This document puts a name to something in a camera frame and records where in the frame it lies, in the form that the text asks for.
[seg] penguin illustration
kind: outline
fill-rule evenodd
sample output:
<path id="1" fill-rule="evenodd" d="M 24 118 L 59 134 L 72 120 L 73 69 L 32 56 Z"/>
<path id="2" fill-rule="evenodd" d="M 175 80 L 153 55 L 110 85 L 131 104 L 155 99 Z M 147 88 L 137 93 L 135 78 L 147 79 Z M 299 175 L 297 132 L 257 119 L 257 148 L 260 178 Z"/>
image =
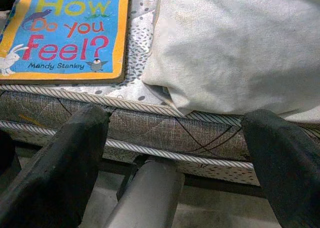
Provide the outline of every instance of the penguin illustration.
<path id="1" fill-rule="evenodd" d="M 97 71 L 102 71 L 102 66 L 107 63 L 108 61 L 101 61 L 100 59 L 96 58 L 93 60 L 93 62 L 89 62 L 86 61 L 85 63 L 87 63 L 90 66 L 90 69 L 93 70 L 94 72 Z"/>

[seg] gray floor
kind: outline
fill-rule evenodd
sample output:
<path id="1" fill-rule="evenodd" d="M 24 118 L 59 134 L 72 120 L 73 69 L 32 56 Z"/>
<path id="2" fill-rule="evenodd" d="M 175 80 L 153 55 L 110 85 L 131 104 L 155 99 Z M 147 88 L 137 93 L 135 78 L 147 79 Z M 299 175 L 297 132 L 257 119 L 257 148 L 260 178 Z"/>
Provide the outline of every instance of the gray floor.
<path id="1" fill-rule="evenodd" d="M 20 158 L 21 166 L 28 161 Z M 100 171 L 79 228 L 102 228 L 123 176 Z M 185 186 L 172 228 L 281 228 L 266 199 Z"/>

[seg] children's book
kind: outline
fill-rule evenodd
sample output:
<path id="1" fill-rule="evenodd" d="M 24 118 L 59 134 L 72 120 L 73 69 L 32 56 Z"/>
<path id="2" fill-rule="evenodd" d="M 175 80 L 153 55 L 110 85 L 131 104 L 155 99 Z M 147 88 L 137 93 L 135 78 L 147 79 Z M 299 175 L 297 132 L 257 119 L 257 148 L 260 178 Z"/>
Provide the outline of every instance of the children's book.
<path id="1" fill-rule="evenodd" d="M 128 0 L 16 0 L 0 36 L 0 84 L 124 77 Z"/>

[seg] white rabbit illustration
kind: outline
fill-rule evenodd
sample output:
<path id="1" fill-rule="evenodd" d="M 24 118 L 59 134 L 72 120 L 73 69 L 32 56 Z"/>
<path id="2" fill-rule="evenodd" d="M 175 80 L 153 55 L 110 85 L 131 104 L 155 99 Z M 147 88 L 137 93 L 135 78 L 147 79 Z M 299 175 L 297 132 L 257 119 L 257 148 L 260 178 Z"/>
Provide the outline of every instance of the white rabbit illustration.
<path id="1" fill-rule="evenodd" d="M 10 67 L 20 59 L 20 56 L 16 54 L 16 52 L 29 49 L 29 47 L 23 46 L 24 44 L 18 44 L 17 46 L 13 47 L 13 49 L 9 54 L 6 55 L 6 57 L 0 57 L 0 69 L 3 76 L 9 76 L 15 73 L 10 69 Z"/>

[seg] pillow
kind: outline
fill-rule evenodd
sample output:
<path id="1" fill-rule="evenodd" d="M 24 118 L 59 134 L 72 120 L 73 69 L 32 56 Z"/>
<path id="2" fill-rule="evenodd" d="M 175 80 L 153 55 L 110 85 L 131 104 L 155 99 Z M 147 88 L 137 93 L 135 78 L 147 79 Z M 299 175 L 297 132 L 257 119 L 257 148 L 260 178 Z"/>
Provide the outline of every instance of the pillow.
<path id="1" fill-rule="evenodd" d="M 161 0 L 142 80 L 184 114 L 319 123 L 319 27 L 320 0 Z"/>

